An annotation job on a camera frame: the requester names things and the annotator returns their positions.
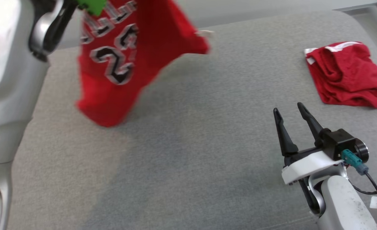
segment gray tablecloth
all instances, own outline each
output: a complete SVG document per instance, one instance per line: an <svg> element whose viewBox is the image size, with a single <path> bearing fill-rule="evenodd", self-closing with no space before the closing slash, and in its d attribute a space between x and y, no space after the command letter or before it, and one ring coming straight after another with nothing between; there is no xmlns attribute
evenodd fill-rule
<svg viewBox="0 0 377 230"><path fill-rule="evenodd" d="M126 123L111 129L74 107L78 49L51 55L13 166L10 230L315 229L301 188L281 178L272 109L300 149L314 142L297 102L324 127L363 140L377 182L377 110L323 104L303 54L361 41L377 63L353 18L315 12L207 29L216 33L212 53L165 68Z"/></svg>

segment gray table surface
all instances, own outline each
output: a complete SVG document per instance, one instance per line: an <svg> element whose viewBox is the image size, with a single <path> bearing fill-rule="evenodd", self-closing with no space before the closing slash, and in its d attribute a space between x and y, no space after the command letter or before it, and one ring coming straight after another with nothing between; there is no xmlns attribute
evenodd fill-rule
<svg viewBox="0 0 377 230"><path fill-rule="evenodd" d="M353 18L315 12L206 29L216 32L212 53L174 61L110 129L74 107L78 49L51 55L13 166L8 229L315 229L300 187L283 184L272 115L278 107L299 148L312 147L297 102L324 127L363 140L377 182L377 110L323 104L303 55L361 41L377 63L377 48Z"/></svg>

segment white wall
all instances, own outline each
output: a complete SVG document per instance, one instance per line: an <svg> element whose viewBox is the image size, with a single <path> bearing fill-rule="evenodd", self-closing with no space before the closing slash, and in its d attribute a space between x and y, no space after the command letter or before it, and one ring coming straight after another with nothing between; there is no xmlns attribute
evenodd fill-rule
<svg viewBox="0 0 377 230"><path fill-rule="evenodd" d="M377 0L175 0L197 27L307 11L355 9ZM76 46L80 34L80 12L76 12L60 48Z"/></svg>

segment cable connector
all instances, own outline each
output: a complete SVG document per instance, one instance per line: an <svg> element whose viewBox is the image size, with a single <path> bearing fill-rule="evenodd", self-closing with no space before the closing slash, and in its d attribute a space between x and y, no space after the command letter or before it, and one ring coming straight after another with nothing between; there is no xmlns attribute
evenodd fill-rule
<svg viewBox="0 0 377 230"><path fill-rule="evenodd" d="M369 168L363 163L363 161L350 150L343 150L341 157L346 163L353 166L361 176L365 175L365 172L369 171Z"/></svg>

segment red fabric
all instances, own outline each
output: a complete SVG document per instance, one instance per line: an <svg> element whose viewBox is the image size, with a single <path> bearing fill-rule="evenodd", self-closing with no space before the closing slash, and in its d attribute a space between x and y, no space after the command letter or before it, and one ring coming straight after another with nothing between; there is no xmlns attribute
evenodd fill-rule
<svg viewBox="0 0 377 230"><path fill-rule="evenodd" d="M315 60L308 67L324 103L377 108L377 65L366 45L354 44L336 52L322 47L306 58Z"/></svg>
<svg viewBox="0 0 377 230"><path fill-rule="evenodd" d="M196 32L172 0L113 0L100 17L85 15L78 108L101 126L119 124L163 67L208 52Z"/></svg>

